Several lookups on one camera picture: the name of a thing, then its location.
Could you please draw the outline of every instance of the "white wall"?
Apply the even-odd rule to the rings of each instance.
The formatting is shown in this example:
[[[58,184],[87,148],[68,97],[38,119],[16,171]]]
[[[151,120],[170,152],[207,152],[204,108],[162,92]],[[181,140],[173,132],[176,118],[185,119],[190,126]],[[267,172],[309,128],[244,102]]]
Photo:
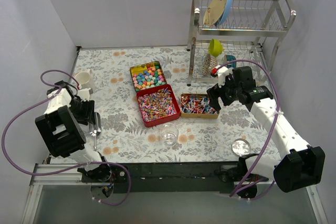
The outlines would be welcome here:
[[[51,0],[76,46],[187,43],[191,0]]]
[[[336,0],[293,0],[297,18],[283,41],[272,77],[295,129],[326,154],[318,191],[329,223],[336,223]],[[271,48],[266,47],[267,55]]]
[[[45,98],[40,80],[48,69],[71,71],[76,48],[50,0],[0,0],[0,132],[19,111]],[[49,76],[49,81],[63,78]],[[9,129],[6,147],[21,167],[33,170],[47,149],[35,126],[45,106],[22,116]],[[15,170],[0,154],[0,222],[20,223],[30,176]]]

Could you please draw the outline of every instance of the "floral tablecloth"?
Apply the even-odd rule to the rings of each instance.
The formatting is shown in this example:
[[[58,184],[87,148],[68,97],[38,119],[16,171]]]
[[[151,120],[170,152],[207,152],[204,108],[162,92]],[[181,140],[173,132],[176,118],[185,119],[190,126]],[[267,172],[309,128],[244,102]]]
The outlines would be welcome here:
[[[187,87],[190,53],[185,47],[81,50],[75,74],[92,69],[97,90],[90,97],[101,115],[102,133],[97,138],[97,150],[108,161],[118,163],[143,162],[208,162],[236,161],[231,144],[237,138],[246,139],[251,151],[258,153],[267,137],[245,106],[238,102],[222,107],[217,120],[179,118],[178,143],[166,147],[159,138],[160,125],[146,128],[143,124],[136,93],[130,77],[130,67],[158,60],[168,84],[178,100],[181,93],[206,93],[211,84],[193,83]],[[93,145],[93,137],[86,134]],[[265,156],[279,158],[271,141]],[[69,158],[52,158],[51,163],[75,163]]]

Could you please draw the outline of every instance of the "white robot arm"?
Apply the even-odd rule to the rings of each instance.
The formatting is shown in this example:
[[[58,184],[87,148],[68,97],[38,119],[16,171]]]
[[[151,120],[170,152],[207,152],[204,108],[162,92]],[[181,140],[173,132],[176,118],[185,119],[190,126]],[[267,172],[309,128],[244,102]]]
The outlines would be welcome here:
[[[79,164],[88,163],[78,171],[86,176],[106,181],[111,177],[109,165],[91,164],[105,162],[105,158],[94,151],[86,142],[79,124],[90,125],[100,131],[99,114],[94,112],[95,102],[90,101],[89,89],[78,90],[73,94],[66,82],[55,83],[58,88],[48,90],[47,96],[52,98],[45,113],[35,119],[35,124],[52,156],[70,157]]]
[[[312,147],[290,125],[283,113],[276,111],[273,95],[265,86],[256,86],[250,67],[235,69],[214,69],[212,75],[218,75],[218,84],[207,90],[210,105],[220,110],[218,98],[224,106],[239,101],[255,116],[262,126],[270,131],[274,117],[277,123],[272,133],[281,161],[261,157],[252,173],[275,180],[278,187],[289,192],[309,185],[318,184],[321,180],[325,154],[320,147]],[[253,165],[257,154],[249,154],[239,158],[243,173]]]

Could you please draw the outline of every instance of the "dish rack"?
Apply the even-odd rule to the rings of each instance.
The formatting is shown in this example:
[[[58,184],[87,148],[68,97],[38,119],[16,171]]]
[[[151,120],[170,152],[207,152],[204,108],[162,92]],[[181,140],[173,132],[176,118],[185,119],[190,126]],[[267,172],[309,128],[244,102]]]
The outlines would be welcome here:
[[[272,71],[277,51],[284,37],[292,26],[296,11],[292,0],[234,0],[229,16],[220,26],[204,26],[203,17],[212,0],[192,0],[187,51],[190,51],[190,66],[187,85],[192,81],[217,82],[210,75],[202,75],[202,62],[207,55],[208,45],[212,38],[218,39],[223,45],[223,54],[217,57],[233,55],[236,59],[250,59],[262,63],[269,72]],[[277,38],[268,63],[262,52],[261,41],[266,38]],[[238,62],[237,66],[250,66],[251,63]],[[254,71],[259,83],[266,81],[260,71]]]

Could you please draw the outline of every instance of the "wooden plate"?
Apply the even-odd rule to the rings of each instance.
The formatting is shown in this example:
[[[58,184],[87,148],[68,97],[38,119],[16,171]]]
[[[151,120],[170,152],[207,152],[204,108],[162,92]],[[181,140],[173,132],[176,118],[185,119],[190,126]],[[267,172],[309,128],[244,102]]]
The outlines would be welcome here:
[[[213,26],[222,16],[227,0],[212,0],[203,17],[203,26]]]

